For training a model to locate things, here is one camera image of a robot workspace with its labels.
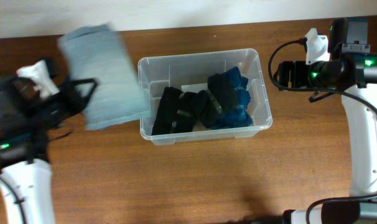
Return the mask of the light blue jeans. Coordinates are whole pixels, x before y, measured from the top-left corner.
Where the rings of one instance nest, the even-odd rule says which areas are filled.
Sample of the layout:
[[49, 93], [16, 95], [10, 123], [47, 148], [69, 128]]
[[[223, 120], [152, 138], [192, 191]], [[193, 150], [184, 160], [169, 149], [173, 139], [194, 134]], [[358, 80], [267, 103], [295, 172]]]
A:
[[58, 39], [72, 80], [98, 84], [83, 110], [87, 130], [105, 129], [151, 115], [148, 95], [119, 34], [108, 24], [86, 26]]

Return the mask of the navy blue garment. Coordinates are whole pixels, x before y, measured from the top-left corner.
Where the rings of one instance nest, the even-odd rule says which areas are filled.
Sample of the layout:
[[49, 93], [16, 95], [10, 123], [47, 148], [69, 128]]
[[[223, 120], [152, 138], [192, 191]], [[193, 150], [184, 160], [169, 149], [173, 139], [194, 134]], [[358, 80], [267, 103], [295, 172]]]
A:
[[247, 90], [248, 78], [242, 76], [238, 67], [233, 67], [222, 75], [233, 84], [239, 103], [231, 112], [222, 114], [212, 126], [212, 129], [242, 128], [252, 125], [253, 120], [246, 111], [251, 101]]

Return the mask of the black garment with tape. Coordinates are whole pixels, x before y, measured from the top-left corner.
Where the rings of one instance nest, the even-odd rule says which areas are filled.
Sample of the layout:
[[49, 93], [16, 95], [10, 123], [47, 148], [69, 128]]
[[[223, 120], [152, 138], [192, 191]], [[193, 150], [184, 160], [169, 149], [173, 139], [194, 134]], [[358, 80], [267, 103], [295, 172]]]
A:
[[195, 95], [194, 92], [183, 92], [171, 86], [165, 87], [157, 109], [152, 135], [191, 132], [196, 117], [190, 107], [190, 100]]

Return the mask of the small black garment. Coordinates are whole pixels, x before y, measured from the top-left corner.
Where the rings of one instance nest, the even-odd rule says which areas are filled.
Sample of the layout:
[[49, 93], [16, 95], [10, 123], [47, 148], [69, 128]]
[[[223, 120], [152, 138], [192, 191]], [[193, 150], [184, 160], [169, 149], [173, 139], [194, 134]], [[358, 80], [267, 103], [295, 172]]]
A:
[[189, 100], [195, 117], [206, 128], [214, 126], [222, 115], [232, 112], [238, 105], [235, 86], [224, 74], [210, 76], [207, 89], [199, 91]]

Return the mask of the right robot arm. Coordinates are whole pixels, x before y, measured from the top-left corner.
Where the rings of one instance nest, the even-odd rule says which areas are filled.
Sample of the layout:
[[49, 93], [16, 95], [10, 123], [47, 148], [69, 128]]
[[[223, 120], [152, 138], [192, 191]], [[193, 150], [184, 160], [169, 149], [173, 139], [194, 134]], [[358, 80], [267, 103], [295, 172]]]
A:
[[351, 187], [347, 197], [287, 210], [283, 223], [377, 223], [377, 54], [368, 44], [368, 21], [334, 20], [329, 35], [311, 29], [297, 42], [304, 61], [285, 61], [269, 77], [282, 91], [310, 93], [310, 102], [340, 95], [348, 120]]

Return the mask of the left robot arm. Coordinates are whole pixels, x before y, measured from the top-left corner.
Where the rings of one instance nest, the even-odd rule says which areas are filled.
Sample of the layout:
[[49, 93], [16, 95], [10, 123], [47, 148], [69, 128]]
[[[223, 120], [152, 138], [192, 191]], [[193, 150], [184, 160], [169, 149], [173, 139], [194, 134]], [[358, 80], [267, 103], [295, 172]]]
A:
[[50, 60], [0, 77], [0, 191], [9, 223], [55, 223], [47, 133], [81, 113], [94, 78], [56, 85]]

